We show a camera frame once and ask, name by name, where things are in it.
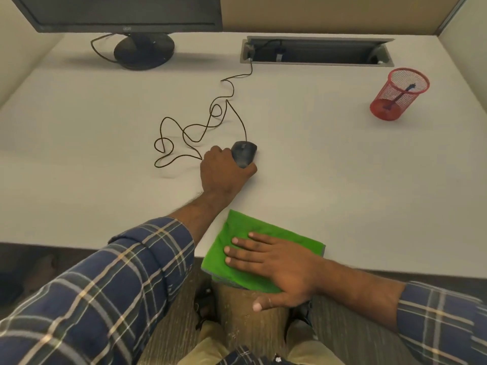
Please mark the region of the person's left hand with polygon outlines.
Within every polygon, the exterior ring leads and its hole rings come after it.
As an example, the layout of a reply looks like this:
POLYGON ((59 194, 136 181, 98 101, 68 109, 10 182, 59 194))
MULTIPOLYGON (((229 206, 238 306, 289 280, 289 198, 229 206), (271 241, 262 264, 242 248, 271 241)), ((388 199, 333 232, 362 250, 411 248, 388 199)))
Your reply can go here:
POLYGON ((239 181, 239 167, 231 150, 213 146, 200 164, 203 191, 218 190, 238 195, 245 184, 239 181))

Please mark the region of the person's right hand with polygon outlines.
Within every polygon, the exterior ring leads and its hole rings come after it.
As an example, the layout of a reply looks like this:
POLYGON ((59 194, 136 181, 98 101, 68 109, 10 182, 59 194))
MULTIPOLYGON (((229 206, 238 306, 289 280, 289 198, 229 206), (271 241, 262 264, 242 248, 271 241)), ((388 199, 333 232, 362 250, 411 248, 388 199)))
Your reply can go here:
MULTIPOLYGON (((231 242, 232 247, 243 248, 251 247, 252 241, 249 241, 249 238, 233 238, 231 242)), ((233 269, 269 279, 281 290, 280 293, 289 294, 291 307, 311 299, 319 289, 320 265, 324 258, 295 242, 284 239, 282 244, 270 248, 275 254, 275 258, 271 261, 262 264, 228 265, 225 263, 233 269)))

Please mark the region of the black computer mouse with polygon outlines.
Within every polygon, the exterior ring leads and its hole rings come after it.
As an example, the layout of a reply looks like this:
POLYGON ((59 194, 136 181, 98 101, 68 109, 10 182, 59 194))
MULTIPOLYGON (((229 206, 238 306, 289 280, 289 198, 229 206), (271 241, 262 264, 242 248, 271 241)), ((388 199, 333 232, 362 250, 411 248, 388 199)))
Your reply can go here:
POLYGON ((250 141, 237 141, 230 150, 237 166, 245 169, 254 162, 257 149, 257 145, 250 141))

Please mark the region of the green microfibre cloth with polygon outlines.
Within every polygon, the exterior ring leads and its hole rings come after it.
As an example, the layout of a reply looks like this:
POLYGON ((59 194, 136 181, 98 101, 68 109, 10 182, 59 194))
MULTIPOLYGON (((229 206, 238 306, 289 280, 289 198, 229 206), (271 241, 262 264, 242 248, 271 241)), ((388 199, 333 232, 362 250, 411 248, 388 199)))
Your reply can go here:
POLYGON ((260 221, 235 210, 230 210, 222 230, 217 235, 201 265, 202 271, 210 275, 212 281, 233 288, 254 290, 267 294, 275 294, 281 291, 269 279, 235 270, 224 262, 224 247, 232 244, 232 238, 247 238, 250 232, 257 232, 279 239, 293 241, 318 256, 324 256, 326 245, 319 241, 260 221))

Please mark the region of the person's right forearm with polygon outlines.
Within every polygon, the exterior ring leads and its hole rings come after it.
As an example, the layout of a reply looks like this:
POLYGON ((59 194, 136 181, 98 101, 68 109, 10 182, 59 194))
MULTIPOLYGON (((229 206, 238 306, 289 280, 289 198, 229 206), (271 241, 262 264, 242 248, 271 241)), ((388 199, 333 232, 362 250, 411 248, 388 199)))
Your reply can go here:
POLYGON ((397 308, 404 282, 391 280, 324 259, 320 265, 321 294, 361 316, 397 332, 397 308))

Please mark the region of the person's left forearm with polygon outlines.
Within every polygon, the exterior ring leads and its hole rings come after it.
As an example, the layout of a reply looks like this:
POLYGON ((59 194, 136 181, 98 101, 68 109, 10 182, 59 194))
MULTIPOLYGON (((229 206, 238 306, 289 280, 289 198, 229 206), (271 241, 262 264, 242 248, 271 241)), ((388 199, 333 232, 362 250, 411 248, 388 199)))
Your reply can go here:
POLYGON ((167 216, 181 222, 197 247, 216 217, 233 202, 236 194, 210 190, 203 191, 186 205, 167 216))

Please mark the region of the black sandal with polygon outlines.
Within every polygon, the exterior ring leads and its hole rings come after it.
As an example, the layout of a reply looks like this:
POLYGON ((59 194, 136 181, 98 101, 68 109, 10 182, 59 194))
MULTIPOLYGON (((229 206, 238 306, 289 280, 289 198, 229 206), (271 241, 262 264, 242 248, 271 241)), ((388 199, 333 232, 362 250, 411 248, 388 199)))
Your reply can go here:
POLYGON ((196 330, 201 331, 205 322, 221 323, 217 296, 211 281, 201 284, 194 295, 193 309, 198 317, 196 330))
POLYGON ((307 326, 310 328, 313 328, 312 322, 311 322, 311 312, 312 312, 312 300, 308 300, 304 303, 301 303, 300 305, 296 307, 292 307, 289 309, 289 314, 288 318, 284 327, 284 341, 285 343, 287 342, 287 335, 289 332, 289 328, 291 324, 293 324, 295 321, 301 321, 305 323, 307 326))

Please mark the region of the beige trousers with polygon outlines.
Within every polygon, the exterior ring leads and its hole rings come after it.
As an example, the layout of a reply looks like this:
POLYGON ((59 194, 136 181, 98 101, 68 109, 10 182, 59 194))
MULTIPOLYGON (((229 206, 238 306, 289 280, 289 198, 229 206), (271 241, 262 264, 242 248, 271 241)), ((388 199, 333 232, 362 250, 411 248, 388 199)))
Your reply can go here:
POLYGON ((207 320, 198 329, 198 344, 177 365, 345 365, 301 320, 289 326, 287 354, 270 358, 257 356, 245 345, 230 351, 223 327, 217 322, 207 320))

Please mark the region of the red mesh pen holder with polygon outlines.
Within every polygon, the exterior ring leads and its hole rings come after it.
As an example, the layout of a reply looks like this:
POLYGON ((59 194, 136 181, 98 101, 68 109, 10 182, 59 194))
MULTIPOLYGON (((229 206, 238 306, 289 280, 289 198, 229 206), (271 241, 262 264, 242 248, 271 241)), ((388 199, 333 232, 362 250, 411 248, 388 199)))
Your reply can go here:
POLYGON ((370 112, 383 121, 395 121, 405 112, 405 110, 430 87, 430 81, 423 73, 412 68, 395 68, 389 72, 386 83, 371 102, 370 112), (387 105, 410 85, 416 87, 399 99, 391 110, 385 110, 387 105))

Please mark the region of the blue plaid shirt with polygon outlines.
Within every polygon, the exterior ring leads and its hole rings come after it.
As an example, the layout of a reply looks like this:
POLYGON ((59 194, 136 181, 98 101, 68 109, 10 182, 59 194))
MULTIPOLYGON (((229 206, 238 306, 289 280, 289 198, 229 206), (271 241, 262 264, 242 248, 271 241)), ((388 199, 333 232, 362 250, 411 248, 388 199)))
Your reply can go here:
MULTIPOLYGON (((194 262, 188 229, 156 218, 47 283, 0 321, 0 365, 132 365, 194 262)), ((424 365, 487 365, 487 305, 408 282, 398 334, 424 365)))

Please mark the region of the black round monitor stand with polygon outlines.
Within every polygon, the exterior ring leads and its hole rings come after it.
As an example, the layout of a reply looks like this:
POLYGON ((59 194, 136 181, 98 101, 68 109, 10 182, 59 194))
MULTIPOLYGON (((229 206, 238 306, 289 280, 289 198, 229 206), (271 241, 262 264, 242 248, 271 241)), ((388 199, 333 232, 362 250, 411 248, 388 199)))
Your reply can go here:
POLYGON ((127 33, 114 48, 115 61, 132 71, 160 67, 174 54, 175 43, 164 33, 127 33))

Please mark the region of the dark blue pen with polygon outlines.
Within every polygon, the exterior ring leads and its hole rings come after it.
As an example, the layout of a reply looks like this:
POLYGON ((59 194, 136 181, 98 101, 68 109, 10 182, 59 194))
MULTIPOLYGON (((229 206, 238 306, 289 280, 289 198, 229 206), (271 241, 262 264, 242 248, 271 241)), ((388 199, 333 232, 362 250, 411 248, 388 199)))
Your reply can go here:
POLYGON ((408 93, 409 91, 411 91, 412 89, 414 89, 416 87, 416 84, 410 84, 405 90, 404 92, 400 93, 397 97, 395 97, 392 101, 390 101, 387 105, 384 105, 383 108, 385 110, 391 110, 392 107, 396 104, 396 102, 401 99, 406 93, 408 93))

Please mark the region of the black computer monitor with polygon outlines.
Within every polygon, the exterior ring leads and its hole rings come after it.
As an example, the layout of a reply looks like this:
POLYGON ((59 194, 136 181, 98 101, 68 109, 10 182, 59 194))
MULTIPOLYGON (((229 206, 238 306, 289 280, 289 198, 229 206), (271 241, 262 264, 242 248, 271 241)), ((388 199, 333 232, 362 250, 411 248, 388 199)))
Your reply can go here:
POLYGON ((220 32, 220 0, 11 0, 40 33, 220 32))

